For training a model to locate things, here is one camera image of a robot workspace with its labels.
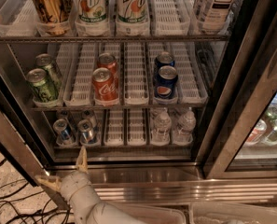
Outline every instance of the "clear plastic bottle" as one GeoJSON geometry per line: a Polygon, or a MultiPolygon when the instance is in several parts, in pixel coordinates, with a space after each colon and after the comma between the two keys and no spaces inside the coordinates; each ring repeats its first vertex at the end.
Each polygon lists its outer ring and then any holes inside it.
{"type": "Polygon", "coordinates": [[[181,115],[175,130],[173,131],[173,142],[177,145],[188,145],[193,140],[193,131],[196,126],[196,119],[194,112],[188,110],[185,114],[181,115]]]}
{"type": "Polygon", "coordinates": [[[170,136],[169,132],[172,128],[172,120],[168,113],[163,111],[159,113],[154,119],[154,129],[152,131],[152,144],[163,146],[168,145],[170,136]]]}

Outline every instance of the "floor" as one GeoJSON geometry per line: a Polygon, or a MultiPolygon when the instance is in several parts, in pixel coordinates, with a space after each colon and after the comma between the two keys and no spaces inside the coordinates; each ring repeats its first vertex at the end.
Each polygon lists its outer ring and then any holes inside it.
{"type": "MultiPolygon", "coordinates": [[[[4,157],[0,154],[0,163],[4,157]]],[[[58,224],[58,223],[74,223],[73,216],[70,215],[67,222],[65,222],[66,211],[51,212],[48,216],[42,219],[42,211],[44,213],[56,208],[53,201],[49,201],[48,195],[40,187],[32,187],[27,185],[24,178],[15,170],[15,168],[5,161],[0,166],[0,224],[18,224],[18,223],[38,223],[38,224],[58,224]],[[4,198],[16,190],[21,189],[18,193],[4,198]],[[24,217],[10,221],[17,215],[15,209],[20,214],[33,214],[37,212],[37,217],[24,217]]]]}

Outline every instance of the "beverage cooler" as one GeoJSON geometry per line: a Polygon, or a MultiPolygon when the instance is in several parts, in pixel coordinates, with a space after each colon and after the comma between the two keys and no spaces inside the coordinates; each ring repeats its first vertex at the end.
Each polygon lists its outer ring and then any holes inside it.
{"type": "Polygon", "coordinates": [[[0,151],[30,183],[85,147],[105,201],[277,202],[277,0],[34,1],[0,0],[0,151]]]}

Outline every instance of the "water bottle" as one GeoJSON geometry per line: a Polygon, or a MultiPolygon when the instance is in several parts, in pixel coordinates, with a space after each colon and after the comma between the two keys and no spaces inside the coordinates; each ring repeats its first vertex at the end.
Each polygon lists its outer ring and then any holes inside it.
{"type": "Polygon", "coordinates": [[[194,112],[188,110],[180,116],[176,129],[173,132],[173,142],[177,145],[188,145],[193,140],[193,131],[196,125],[194,112]]]}
{"type": "Polygon", "coordinates": [[[152,144],[163,146],[168,145],[170,136],[169,132],[172,128],[172,120],[168,113],[163,111],[159,113],[154,119],[154,129],[152,131],[152,144]]]}

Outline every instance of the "glass door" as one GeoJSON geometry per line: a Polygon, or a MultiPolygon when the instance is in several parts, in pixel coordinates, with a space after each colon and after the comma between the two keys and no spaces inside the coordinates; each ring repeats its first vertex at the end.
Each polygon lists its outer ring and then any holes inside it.
{"type": "Polygon", "coordinates": [[[277,14],[205,165],[208,178],[277,176],[277,14]]]}

